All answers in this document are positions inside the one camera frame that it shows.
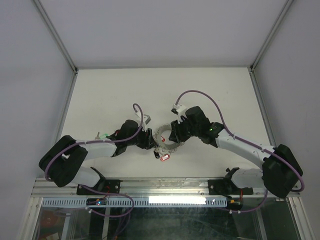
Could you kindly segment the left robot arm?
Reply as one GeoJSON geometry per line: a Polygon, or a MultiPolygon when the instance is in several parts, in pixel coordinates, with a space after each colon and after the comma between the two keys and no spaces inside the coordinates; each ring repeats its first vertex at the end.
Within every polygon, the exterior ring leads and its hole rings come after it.
{"type": "Polygon", "coordinates": [[[57,187],[70,183],[87,186],[93,194],[100,194],[106,178],[95,167],[83,163],[96,158],[114,158],[123,154],[128,147],[136,146],[150,150],[156,146],[152,130],[144,130],[134,120],[126,120],[120,129],[92,143],[80,143],[70,135],[63,136],[39,161],[39,168],[48,181],[57,187]]]}

